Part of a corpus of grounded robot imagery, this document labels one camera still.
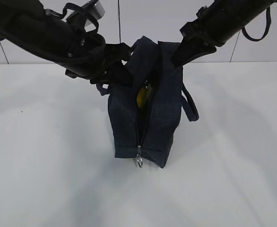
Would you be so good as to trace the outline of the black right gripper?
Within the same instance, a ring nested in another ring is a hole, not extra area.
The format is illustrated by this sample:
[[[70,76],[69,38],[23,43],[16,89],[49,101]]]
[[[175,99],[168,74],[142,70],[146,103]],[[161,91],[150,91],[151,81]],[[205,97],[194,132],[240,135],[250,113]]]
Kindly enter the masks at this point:
[[[197,18],[194,21],[187,22],[181,29],[180,33],[183,36],[183,42],[179,45],[177,50],[171,57],[171,62],[175,67],[184,66],[185,64],[200,58],[205,55],[216,52],[216,47],[221,47],[226,43],[226,40],[219,37],[214,25],[206,26],[208,15],[215,14],[215,10],[211,7],[201,7],[197,12]]]

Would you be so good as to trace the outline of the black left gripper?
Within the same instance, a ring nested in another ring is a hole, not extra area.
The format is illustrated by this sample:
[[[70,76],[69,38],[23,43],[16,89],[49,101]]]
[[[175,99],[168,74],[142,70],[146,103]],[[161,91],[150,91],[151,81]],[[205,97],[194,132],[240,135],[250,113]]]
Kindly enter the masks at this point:
[[[75,79],[92,80],[100,73],[104,56],[111,61],[118,61],[106,70],[107,84],[132,85],[133,76],[121,61],[128,61],[132,48],[125,43],[105,44],[105,39],[95,32],[72,30],[65,38],[66,56],[70,63],[65,63],[65,75]]]

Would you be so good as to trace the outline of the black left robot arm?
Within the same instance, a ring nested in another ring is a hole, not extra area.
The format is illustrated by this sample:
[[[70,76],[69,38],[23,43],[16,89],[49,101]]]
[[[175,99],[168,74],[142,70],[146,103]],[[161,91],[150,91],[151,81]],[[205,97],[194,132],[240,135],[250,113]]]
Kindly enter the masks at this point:
[[[123,62],[130,59],[131,48],[108,44],[99,34],[104,14],[98,0],[67,3],[61,13],[38,0],[0,0],[0,41],[62,66],[70,78],[130,86],[133,76]]]

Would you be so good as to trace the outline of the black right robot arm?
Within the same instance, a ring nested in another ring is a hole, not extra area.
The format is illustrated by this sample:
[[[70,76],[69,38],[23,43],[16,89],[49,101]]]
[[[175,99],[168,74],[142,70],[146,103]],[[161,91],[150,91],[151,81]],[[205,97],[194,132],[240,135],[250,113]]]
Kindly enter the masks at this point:
[[[208,7],[201,7],[191,22],[181,29],[183,36],[178,49],[171,57],[175,67],[183,66],[202,56],[213,54],[239,31],[250,41],[260,41],[248,35],[245,26],[262,12],[266,13],[266,28],[271,26],[270,7],[274,0],[216,0]]]

